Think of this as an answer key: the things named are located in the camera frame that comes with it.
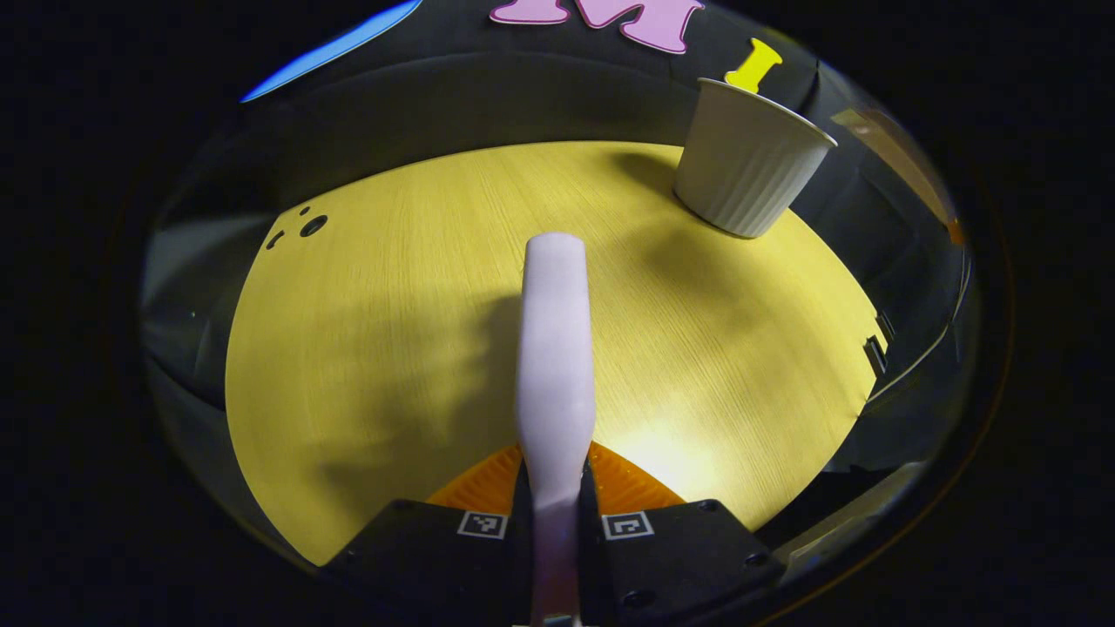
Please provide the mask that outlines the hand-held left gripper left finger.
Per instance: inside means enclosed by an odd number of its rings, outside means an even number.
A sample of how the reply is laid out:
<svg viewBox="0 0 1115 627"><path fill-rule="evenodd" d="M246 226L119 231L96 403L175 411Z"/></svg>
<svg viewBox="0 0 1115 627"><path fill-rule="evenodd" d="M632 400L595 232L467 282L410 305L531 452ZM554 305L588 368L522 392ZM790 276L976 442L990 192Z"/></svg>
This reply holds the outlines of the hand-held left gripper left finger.
<svg viewBox="0 0 1115 627"><path fill-rule="evenodd" d="M527 626L532 507L521 451L501 448L426 501L390 501L321 572L390 626Z"/></svg>

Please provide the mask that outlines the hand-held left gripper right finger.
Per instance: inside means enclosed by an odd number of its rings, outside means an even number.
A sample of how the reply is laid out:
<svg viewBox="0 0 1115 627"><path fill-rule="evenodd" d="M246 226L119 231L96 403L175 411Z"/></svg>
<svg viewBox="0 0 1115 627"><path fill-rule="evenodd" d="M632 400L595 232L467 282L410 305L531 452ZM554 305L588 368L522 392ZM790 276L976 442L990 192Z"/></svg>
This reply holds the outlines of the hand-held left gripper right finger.
<svg viewBox="0 0 1115 627"><path fill-rule="evenodd" d="M593 443L578 501L585 626L694 626L780 582L786 566L717 499L688 502Z"/></svg>

